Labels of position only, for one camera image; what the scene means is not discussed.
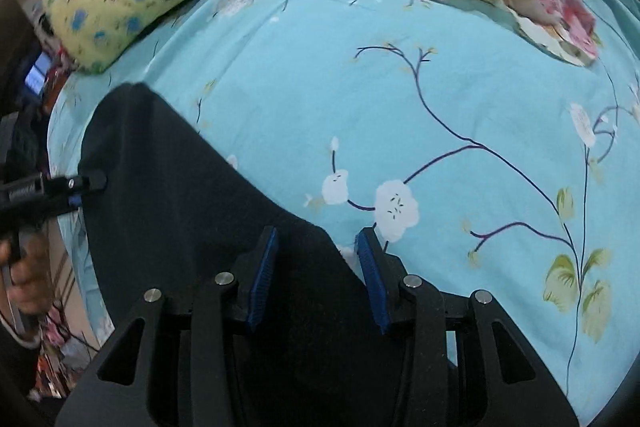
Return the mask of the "person's left hand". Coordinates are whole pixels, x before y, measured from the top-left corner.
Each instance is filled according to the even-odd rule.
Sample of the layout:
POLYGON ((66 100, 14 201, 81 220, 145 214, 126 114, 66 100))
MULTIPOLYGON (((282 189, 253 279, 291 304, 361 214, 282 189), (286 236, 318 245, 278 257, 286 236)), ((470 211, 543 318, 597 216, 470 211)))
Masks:
POLYGON ((49 311, 53 300, 50 274, 49 243, 40 232, 26 233, 24 257, 10 269, 12 285, 1 280, 1 314, 9 321, 11 306, 27 315, 42 315, 49 311))

